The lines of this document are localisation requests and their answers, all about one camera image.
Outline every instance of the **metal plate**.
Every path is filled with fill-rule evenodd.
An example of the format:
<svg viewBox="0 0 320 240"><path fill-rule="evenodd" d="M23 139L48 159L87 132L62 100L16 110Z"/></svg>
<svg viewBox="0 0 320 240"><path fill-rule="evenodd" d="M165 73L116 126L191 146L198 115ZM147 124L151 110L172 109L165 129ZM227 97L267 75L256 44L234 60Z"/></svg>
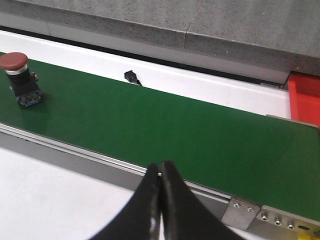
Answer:
<svg viewBox="0 0 320 240"><path fill-rule="evenodd" d="M230 227L247 230L259 211L260 207L256 204L231 198L221 221Z"/></svg>
<svg viewBox="0 0 320 240"><path fill-rule="evenodd" d="M263 205L256 216L266 223L297 233L320 237L320 222Z"/></svg>

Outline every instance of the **green conveyor belt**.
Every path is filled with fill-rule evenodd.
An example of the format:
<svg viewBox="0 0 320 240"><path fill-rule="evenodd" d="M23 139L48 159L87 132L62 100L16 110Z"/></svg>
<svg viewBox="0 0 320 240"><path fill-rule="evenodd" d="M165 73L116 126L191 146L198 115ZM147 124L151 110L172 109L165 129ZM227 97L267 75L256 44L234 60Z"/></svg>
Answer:
<svg viewBox="0 0 320 240"><path fill-rule="evenodd" d="M28 65L45 102L21 109L1 71L0 122L143 167L173 160L189 181L320 222L316 128L34 60Z"/></svg>

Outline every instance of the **red mushroom button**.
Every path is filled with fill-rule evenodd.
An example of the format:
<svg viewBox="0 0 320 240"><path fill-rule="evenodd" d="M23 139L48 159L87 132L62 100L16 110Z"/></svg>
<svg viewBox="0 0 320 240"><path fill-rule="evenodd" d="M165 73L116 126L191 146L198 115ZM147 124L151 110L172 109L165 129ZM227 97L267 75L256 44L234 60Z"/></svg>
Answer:
<svg viewBox="0 0 320 240"><path fill-rule="evenodd" d="M28 62L28 57L22 52L10 52L0 56L0 68L8 71L18 71Z"/></svg>

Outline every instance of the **small black object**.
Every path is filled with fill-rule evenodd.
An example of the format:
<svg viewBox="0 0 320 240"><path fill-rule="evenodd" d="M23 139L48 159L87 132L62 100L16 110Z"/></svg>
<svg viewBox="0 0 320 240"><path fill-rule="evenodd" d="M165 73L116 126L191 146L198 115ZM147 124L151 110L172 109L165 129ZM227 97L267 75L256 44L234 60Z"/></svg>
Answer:
<svg viewBox="0 0 320 240"><path fill-rule="evenodd" d="M129 83L142 86L141 82L137 79L137 75L132 70L125 72L124 78L127 79Z"/></svg>

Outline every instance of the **red container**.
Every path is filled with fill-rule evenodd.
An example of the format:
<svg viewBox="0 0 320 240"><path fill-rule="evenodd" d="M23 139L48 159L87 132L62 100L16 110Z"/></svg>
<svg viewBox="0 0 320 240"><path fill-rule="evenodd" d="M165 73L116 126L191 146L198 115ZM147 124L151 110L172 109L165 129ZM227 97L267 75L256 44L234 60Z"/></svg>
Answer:
<svg viewBox="0 0 320 240"><path fill-rule="evenodd" d="M320 126L320 77L293 74L288 84L291 118Z"/></svg>

